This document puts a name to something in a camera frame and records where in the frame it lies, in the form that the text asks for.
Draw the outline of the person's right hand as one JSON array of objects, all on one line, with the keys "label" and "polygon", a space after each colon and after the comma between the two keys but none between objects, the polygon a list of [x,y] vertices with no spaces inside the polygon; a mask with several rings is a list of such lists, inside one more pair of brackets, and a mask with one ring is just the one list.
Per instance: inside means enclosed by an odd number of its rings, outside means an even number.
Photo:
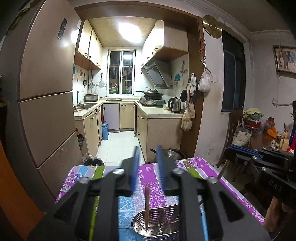
[{"label": "person's right hand", "polygon": [[295,209],[273,197],[263,227],[272,240],[295,240]]}]

